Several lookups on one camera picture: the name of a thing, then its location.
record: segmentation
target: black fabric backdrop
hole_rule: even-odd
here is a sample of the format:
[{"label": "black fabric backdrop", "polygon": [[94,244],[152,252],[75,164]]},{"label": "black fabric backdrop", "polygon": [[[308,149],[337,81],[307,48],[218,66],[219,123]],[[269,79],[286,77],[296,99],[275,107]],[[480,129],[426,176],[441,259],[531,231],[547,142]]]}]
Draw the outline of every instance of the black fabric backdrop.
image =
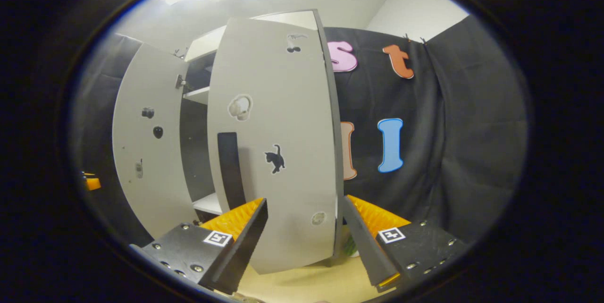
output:
[{"label": "black fabric backdrop", "polygon": [[[515,68],[491,36],[470,16],[445,30],[427,45],[388,34],[349,28],[325,28],[328,41],[347,41],[358,66],[335,73],[341,121],[354,124],[351,136],[356,178],[344,181],[344,193],[362,198],[406,219],[427,219],[466,241],[474,241],[496,220],[520,178],[526,150],[525,102]],[[409,55],[414,78],[393,70],[382,49],[398,45]],[[119,82],[140,42],[115,35],[100,50],[83,77],[76,104],[74,141],[88,172],[101,178],[102,189],[91,196],[100,211],[128,243],[145,245],[151,236],[129,208],[115,172],[111,148],[113,107]],[[190,64],[187,82],[207,86],[213,55]],[[195,116],[196,107],[184,107]],[[385,118],[403,120],[403,166],[380,173]],[[207,144],[203,127],[183,148],[183,167],[205,166]],[[204,193],[186,172],[192,198]]]}]

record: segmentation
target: cabinet door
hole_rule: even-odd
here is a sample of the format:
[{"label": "cabinet door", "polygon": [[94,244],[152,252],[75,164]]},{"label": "cabinet door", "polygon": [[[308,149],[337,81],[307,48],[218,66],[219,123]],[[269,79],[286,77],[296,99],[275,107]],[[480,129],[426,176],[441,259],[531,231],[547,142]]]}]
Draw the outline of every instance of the cabinet door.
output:
[{"label": "cabinet door", "polygon": [[[143,44],[119,86],[113,118],[113,150],[119,182],[130,207],[153,238],[197,219],[183,173],[176,88],[188,64]],[[143,108],[153,117],[142,116]]]},{"label": "cabinet door", "polygon": [[[210,81],[210,165],[218,201],[228,210],[217,134],[236,132],[245,199],[265,197],[268,204],[251,258],[258,273],[306,266],[334,253],[343,167],[328,76],[333,74],[326,70],[317,30],[228,21]],[[234,103],[241,112],[250,102],[248,113],[233,116]]]}]

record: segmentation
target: green object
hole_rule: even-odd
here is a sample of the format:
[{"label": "green object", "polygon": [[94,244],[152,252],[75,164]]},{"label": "green object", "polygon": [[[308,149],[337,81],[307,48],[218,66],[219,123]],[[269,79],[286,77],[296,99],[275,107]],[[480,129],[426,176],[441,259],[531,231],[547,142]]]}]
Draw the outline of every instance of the green object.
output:
[{"label": "green object", "polygon": [[350,257],[354,255],[355,252],[356,243],[354,243],[354,239],[352,239],[352,236],[349,236],[348,239],[346,239],[346,243],[344,244],[344,253]]}]

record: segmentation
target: black cat silhouette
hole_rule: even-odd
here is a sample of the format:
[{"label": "black cat silhouette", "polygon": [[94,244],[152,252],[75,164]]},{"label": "black cat silhouette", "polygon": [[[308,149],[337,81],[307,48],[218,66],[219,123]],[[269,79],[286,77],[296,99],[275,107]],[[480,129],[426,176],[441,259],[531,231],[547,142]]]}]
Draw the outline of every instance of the black cat silhouette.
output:
[{"label": "black cat silhouette", "polygon": [[285,168],[285,161],[283,160],[283,157],[281,157],[281,146],[279,146],[278,144],[274,144],[273,146],[277,148],[276,154],[273,152],[265,152],[265,154],[266,162],[272,163],[272,165],[275,166],[275,169],[272,170],[272,173],[275,174],[277,172],[280,172],[279,168]]}]

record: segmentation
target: cat sticker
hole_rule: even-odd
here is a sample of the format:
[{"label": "cat sticker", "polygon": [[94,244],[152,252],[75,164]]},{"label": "cat sticker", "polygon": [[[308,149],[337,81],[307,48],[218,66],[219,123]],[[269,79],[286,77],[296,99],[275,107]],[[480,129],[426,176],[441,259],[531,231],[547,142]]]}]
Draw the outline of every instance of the cat sticker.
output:
[{"label": "cat sticker", "polygon": [[281,171],[280,168],[285,168],[285,161],[283,160],[283,157],[281,156],[281,146],[279,146],[278,144],[274,144],[273,146],[275,146],[277,148],[277,152],[276,153],[265,152],[265,154],[266,154],[266,162],[272,163],[272,165],[275,167],[272,170],[272,173],[275,174],[275,173]]},{"label": "cat sticker", "polygon": [[229,103],[227,110],[230,116],[237,118],[237,121],[248,120],[252,111],[252,97],[247,94],[236,96]]}]

